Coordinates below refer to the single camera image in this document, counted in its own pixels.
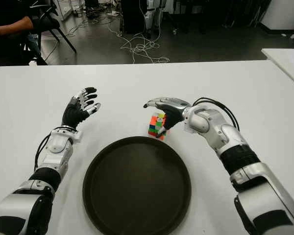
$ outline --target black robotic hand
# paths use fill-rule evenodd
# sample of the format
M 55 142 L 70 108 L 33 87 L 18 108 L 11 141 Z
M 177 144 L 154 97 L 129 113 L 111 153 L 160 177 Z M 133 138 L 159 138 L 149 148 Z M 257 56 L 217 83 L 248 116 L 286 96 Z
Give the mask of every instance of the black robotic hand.
M 178 122 L 183 121 L 183 112 L 191 104 L 177 98 L 161 97 L 148 101 L 144 108 L 148 106 L 156 107 L 163 110 L 166 113 L 166 121 L 157 137 L 160 137 L 165 131 L 169 130 L 171 127 L 176 125 Z
M 101 104 L 94 104 L 96 91 L 93 87 L 87 87 L 73 96 L 64 111 L 62 125 L 75 129 L 80 122 L 97 112 Z

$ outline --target white wall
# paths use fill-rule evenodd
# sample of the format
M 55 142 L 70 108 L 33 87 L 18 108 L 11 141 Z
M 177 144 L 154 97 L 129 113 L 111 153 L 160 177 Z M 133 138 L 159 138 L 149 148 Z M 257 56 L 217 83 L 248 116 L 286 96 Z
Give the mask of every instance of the white wall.
M 262 23 L 269 29 L 294 29 L 294 0 L 272 0 Z

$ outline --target person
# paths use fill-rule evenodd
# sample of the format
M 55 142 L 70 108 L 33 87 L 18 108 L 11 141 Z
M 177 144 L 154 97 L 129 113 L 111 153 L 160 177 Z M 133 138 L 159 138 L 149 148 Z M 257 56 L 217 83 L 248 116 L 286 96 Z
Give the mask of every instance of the person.
M 0 66 L 25 65 L 20 42 L 33 29 L 20 0 L 0 0 Z

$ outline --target robot forearm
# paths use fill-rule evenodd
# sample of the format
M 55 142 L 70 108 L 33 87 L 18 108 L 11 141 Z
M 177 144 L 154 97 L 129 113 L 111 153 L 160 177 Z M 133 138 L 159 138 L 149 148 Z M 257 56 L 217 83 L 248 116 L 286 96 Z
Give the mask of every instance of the robot forearm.
M 55 192 L 68 169 L 73 143 L 80 137 L 65 126 L 52 130 L 41 165 L 0 203 L 0 232 L 9 234 L 9 226 L 20 235 L 47 232 Z
M 235 207 L 250 234 L 294 225 L 294 200 L 219 111 L 198 105 L 185 109 L 183 116 L 186 129 L 207 140 L 229 173 L 239 193 Z

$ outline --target man's arm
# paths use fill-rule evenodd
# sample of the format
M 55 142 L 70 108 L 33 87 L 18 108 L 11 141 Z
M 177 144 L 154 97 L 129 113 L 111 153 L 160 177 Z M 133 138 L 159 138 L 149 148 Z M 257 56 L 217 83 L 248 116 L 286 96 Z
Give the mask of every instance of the man's arm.
M 33 29 L 33 23 L 28 16 L 16 21 L 13 24 L 0 26 L 0 36 L 18 33 Z

